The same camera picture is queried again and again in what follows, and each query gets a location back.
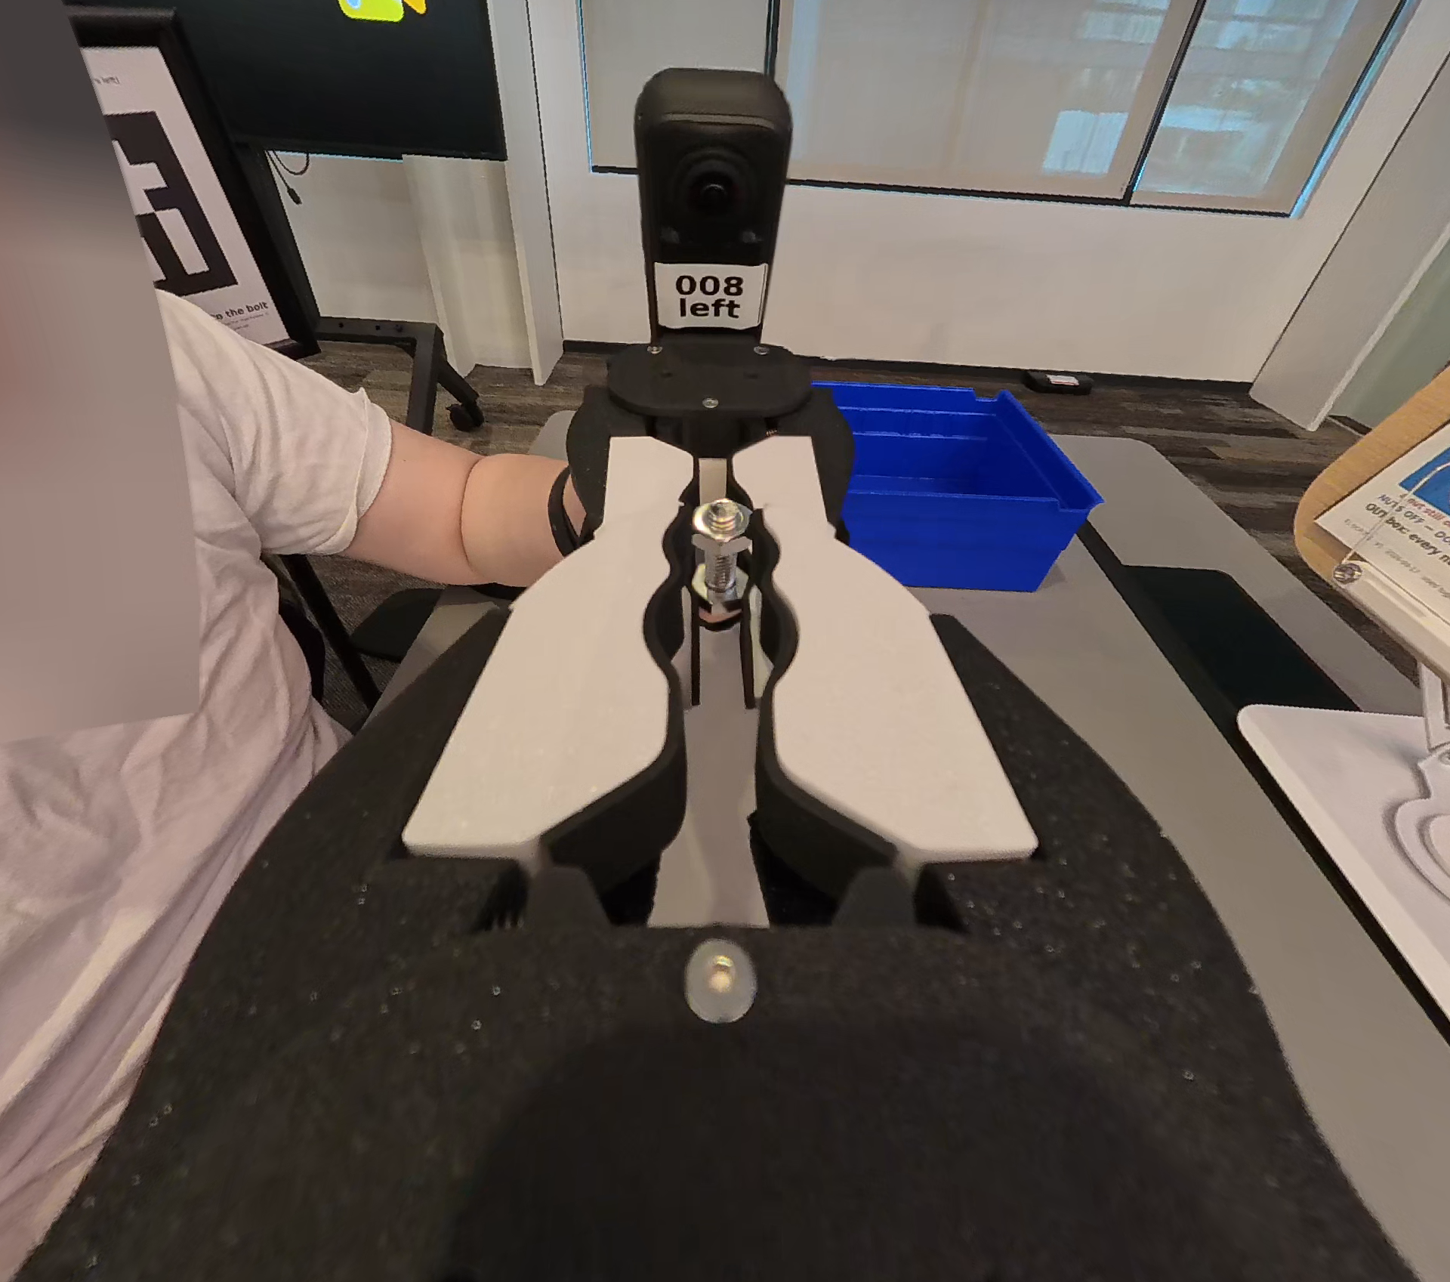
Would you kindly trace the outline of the silver hex bolt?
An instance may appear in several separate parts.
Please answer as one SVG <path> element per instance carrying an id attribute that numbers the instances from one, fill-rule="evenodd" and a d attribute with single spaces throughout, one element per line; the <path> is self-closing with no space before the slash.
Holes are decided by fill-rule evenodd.
<path id="1" fill-rule="evenodd" d="M 691 524 L 694 576 L 691 589 L 697 617 L 709 626 L 725 627 L 744 614 L 751 588 L 753 536 L 715 542 L 697 536 Z"/>

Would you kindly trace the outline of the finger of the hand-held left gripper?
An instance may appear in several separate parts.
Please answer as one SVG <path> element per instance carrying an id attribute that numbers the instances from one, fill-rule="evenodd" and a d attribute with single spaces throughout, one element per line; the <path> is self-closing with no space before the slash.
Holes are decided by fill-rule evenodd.
<path id="1" fill-rule="evenodd" d="M 611 437 L 590 545 L 665 547 L 695 479 L 688 450 L 653 437 Z"/>
<path id="2" fill-rule="evenodd" d="M 759 440 L 735 455 L 735 482 L 780 547 L 839 542 L 828 515 L 815 444 Z"/>

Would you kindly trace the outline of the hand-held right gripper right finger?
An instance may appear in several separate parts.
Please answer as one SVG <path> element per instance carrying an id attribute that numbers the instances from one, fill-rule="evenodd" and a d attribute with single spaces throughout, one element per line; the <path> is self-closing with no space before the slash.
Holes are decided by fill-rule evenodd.
<path id="1" fill-rule="evenodd" d="M 1023 860 L 1041 842 L 929 609 L 837 541 L 762 505 L 756 821 L 790 869 Z"/>

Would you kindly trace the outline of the white sign board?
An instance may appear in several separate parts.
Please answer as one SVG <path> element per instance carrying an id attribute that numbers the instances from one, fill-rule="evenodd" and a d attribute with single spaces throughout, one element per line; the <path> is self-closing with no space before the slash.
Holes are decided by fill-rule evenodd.
<path id="1" fill-rule="evenodd" d="M 283 355 L 316 355 L 318 302 L 278 187 L 227 130 L 176 10 L 65 12 L 156 288 Z"/>

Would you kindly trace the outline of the person's left forearm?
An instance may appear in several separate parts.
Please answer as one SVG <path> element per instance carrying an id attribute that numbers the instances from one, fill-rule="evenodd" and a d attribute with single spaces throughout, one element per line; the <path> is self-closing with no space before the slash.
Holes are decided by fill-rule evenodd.
<path id="1" fill-rule="evenodd" d="M 445 585 L 538 582 L 565 556 L 550 499 L 571 526 L 584 520 L 564 461 L 538 455 L 476 455 L 399 423 L 390 458 L 343 555 Z"/>

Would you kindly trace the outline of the printed instruction sheet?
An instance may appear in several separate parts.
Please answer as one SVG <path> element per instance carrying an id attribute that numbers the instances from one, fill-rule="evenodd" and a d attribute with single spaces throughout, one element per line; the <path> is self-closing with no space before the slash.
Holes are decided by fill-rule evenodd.
<path id="1" fill-rule="evenodd" d="M 1316 526 L 1346 547 L 1334 583 L 1363 603 L 1395 600 L 1417 620 L 1447 623 L 1447 425 L 1364 480 Z"/>

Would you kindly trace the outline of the blue plastic bin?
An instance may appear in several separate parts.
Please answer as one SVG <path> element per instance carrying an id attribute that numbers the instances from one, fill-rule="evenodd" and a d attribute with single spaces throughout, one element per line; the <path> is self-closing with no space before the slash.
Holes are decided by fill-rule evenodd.
<path id="1" fill-rule="evenodd" d="M 1037 591 L 1103 496 L 1017 396 L 818 384 L 854 437 L 851 547 L 919 588 Z"/>

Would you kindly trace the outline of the black monitor stand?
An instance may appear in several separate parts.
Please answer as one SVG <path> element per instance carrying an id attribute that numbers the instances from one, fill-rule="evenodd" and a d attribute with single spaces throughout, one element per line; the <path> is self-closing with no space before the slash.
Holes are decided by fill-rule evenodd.
<path id="1" fill-rule="evenodd" d="M 399 349 L 411 360 L 405 425 L 431 435 L 443 391 L 452 399 L 448 417 L 454 426 L 463 432 L 479 431 L 485 423 L 479 396 L 449 360 L 445 332 L 437 325 L 387 317 L 330 317 L 319 311 L 283 210 L 280 181 L 263 148 L 235 143 L 232 149 L 238 178 L 247 187 L 236 205 L 238 220 L 284 328 L 277 347 L 295 360 L 316 356 L 321 341 Z"/>

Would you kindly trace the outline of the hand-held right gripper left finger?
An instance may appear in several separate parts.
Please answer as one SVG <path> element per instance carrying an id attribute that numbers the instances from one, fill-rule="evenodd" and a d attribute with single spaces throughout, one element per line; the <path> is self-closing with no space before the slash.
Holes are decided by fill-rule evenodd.
<path id="1" fill-rule="evenodd" d="M 651 604 L 680 506 L 626 506 L 514 606 L 404 830 L 411 855 L 535 867 L 667 753 L 680 680 Z"/>

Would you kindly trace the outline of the white document stand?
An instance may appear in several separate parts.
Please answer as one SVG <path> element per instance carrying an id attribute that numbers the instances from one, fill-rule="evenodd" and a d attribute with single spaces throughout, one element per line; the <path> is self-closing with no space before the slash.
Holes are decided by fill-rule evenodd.
<path id="1" fill-rule="evenodd" d="M 1447 642 L 1420 659 L 1420 716 L 1251 704 L 1248 745 L 1414 976 L 1447 1011 Z"/>

